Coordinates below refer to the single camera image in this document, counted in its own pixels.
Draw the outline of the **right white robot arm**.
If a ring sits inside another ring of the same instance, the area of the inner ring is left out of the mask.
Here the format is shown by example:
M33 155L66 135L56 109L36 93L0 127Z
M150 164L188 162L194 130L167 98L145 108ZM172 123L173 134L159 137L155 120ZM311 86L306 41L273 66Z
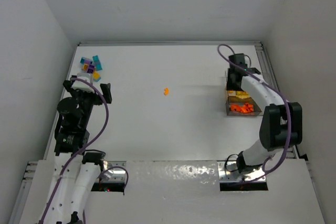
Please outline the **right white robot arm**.
M262 111L259 139L241 151L236 160L239 173L264 166L265 160L302 142L302 106L275 91L256 68L248 68L244 54L229 56L227 89L245 91Z

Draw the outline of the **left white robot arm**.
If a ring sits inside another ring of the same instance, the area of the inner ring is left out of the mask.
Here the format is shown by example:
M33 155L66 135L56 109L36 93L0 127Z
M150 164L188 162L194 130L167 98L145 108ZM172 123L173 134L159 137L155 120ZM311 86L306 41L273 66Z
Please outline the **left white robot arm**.
M104 154L86 153L98 139L89 139L87 125L95 105L112 103L111 85L97 89L87 77L72 76L63 86L70 96L57 105L53 178L39 223L83 223L89 192L102 171Z

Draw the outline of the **yellow duplo brick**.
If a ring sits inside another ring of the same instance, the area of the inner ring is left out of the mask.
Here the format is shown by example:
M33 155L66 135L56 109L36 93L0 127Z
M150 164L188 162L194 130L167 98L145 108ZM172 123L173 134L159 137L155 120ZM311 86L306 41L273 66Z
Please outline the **yellow duplo brick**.
M246 99L249 98L249 94L245 91L236 91L236 97L240 99Z

